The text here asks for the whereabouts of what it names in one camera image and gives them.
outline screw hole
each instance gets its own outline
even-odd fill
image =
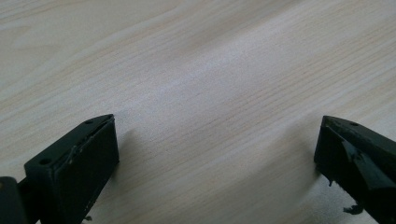
[[[40,165],[47,165],[51,162],[51,159],[43,159],[40,161]]]

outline table surface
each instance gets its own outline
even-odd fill
[[[116,118],[107,223],[375,223],[315,173],[323,115],[396,139],[393,0],[0,3],[0,175]]]

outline black plastic part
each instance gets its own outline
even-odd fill
[[[379,223],[396,223],[396,143],[358,123],[325,116],[317,169]]]
[[[0,223],[80,224],[118,163],[113,115],[81,123],[26,162],[18,186],[0,178]]]

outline wooden table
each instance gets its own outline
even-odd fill
[[[314,171],[323,115],[396,139],[393,0],[3,1],[0,175],[113,113],[100,223],[375,223]]]

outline wood grain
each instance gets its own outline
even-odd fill
[[[395,1],[3,1],[0,67],[0,175],[115,114],[92,223],[375,223],[313,153],[323,115],[396,139]]]

